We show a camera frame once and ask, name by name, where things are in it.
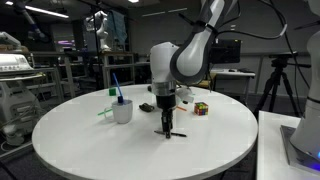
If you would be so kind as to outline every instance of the blue straw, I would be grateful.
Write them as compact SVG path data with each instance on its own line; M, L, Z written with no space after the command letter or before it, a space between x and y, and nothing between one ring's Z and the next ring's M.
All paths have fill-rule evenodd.
M122 97L122 92L121 92L121 89L120 89L120 86L119 86L119 83L118 83L118 80L117 80L117 76L116 76L115 73L112 73L112 75L113 75L114 80L116 81L120 96Z

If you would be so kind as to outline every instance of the green straw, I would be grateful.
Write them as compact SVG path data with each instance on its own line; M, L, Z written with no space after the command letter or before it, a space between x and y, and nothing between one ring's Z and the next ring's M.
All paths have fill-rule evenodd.
M98 114L98 116L101 116L101 115L103 115L103 114L106 114L107 112L110 112L110 111L112 111L112 109L109 109L109 110L103 111L103 112L99 113L99 114Z

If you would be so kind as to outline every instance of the ceiling light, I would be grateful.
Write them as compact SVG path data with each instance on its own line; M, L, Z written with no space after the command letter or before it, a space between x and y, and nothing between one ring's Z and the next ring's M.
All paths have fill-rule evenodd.
M12 6L13 2L7 1L6 4ZM59 14L59 13L55 13L55 12L51 12L51 11L47 11L47 10L43 10L43 9L39 9L39 8L35 8L35 7L31 7L31 6L26 6L26 9L29 9L31 11L41 12L41 13L44 13L44 14L49 14L49 15L52 15L52 16L58 16L58 17L62 17L62 18L69 18L69 16L66 16L64 14Z
M157 13L145 14L145 15L142 15L142 17L154 16L154 15L165 14L165 13L166 12L157 12Z
M137 3L137 2L139 2L139 0L129 0L130 2L132 2L132 3Z
M178 11L185 11L185 10L188 10L188 8L175 9L175 10L170 10L168 12L178 12Z

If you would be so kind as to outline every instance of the ceiling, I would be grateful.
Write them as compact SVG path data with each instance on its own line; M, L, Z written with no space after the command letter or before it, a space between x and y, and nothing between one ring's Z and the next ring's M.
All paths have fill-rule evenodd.
M11 16L18 16L14 11L12 6L5 4L7 0L0 0L0 13ZM94 0L82 0L87 3L95 5ZM160 3L161 0L139 0L138 3L131 3L128 0L101 0L100 7L110 8L114 7L116 10L124 10L136 7L145 7L149 5L154 5ZM81 3L78 0L31 0L27 3L28 6L33 6L45 10L61 12L66 10L62 14L68 15L69 19L63 19L51 15L46 15L42 13L34 13L41 22L53 22L53 21L72 21L77 19L83 19L90 15L90 6L85 3Z

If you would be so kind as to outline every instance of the floor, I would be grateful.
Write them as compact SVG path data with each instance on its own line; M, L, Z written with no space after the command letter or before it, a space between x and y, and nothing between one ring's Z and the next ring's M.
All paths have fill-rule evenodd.
M259 96L250 96L248 101L248 107L250 110L254 110L256 104L259 102ZM269 101L266 102L264 110L268 109ZM300 106L304 109L305 100L301 100ZM274 112L294 115L290 101L288 98L278 97ZM216 176L207 178L206 180L251 180L254 179L255 174L255 148L244 158L240 163L235 165L228 171L218 174ZM13 172L13 174L19 180L64 180L65 178L56 175L47 169L36 157L35 153L30 150L18 154L17 156L3 161L3 163ZM10 180L10 177L3 169L0 169L0 179Z

